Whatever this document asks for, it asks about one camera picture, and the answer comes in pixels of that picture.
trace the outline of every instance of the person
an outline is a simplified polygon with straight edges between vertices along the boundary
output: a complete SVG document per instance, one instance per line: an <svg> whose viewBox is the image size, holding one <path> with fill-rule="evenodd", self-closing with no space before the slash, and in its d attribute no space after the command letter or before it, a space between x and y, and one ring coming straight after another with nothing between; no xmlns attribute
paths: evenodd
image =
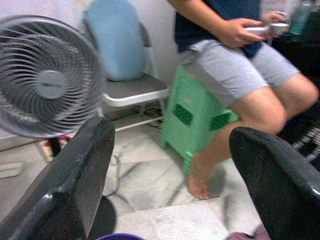
<svg viewBox="0 0 320 240"><path fill-rule="evenodd" d="M208 199L214 167L230 158L229 136L240 126L278 134L292 117L319 98L317 87L287 59L245 27L285 21L278 12L260 16L260 0L168 0L176 9L175 42L181 64L239 120L222 127L196 152L188 189Z"/></svg>

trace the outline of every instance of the water bottle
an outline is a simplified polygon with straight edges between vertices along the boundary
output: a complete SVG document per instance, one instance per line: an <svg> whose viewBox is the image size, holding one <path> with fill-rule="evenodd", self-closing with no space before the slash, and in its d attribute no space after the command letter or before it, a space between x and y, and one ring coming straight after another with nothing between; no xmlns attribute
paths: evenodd
<svg viewBox="0 0 320 240"><path fill-rule="evenodd" d="M302 0L300 5L294 11L291 18L291 25L288 31L288 33L293 36L293 39L298 40L305 27L306 21L311 13L312 8L312 0Z"/></svg>

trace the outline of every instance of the dark blue shirt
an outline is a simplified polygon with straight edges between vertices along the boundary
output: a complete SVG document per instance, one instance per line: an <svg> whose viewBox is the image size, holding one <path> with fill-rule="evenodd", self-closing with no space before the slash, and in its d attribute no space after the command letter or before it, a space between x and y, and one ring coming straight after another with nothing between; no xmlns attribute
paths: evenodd
<svg viewBox="0 0 320 240"><path fill-rule="evenodd" d="M236 18L260 19L260 0L203 0L217 14L225 20ZM186 51L188 47L201 40L216 39L207 30L196 25L180 14L175 18L175 42L178 45L178 52ZM241 49L249 58L253 57L261 47L260 42L253 42Z"/></svg>

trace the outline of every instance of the bare foot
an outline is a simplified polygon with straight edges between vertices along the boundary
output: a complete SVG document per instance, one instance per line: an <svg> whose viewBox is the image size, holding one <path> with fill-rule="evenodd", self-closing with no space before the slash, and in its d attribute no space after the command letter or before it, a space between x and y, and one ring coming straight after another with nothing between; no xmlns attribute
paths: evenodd
<svg viewBox="0 0 320 240"><path fill-rule="evenodd" d="M210 198L208 191L208 180L211 168L203 165L200 153L195 153L192 157L192 165L188 178L189 192L196 198L207 200Z"/></svg>

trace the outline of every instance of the fan grille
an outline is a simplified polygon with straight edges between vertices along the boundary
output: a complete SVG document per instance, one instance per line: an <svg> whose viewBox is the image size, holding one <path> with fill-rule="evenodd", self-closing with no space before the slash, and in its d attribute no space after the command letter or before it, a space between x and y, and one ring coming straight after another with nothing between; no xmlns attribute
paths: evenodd
<svg viewBox="0 0 320 240"><path fill-rule="evenodd" d="M62 22L38 16L0 22L0 124L33 138L77 129L101 101L97 56Z"/></svg>

